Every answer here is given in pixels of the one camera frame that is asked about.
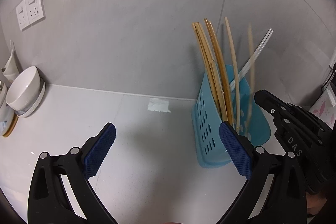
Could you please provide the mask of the person right hand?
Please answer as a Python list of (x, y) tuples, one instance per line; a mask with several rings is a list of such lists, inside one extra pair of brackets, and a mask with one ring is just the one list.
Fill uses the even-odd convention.
[(315, 195), (306, 193), (307, 214), (317, 215), (326, 202), (327, 199), (322, 192), (319, 192)]

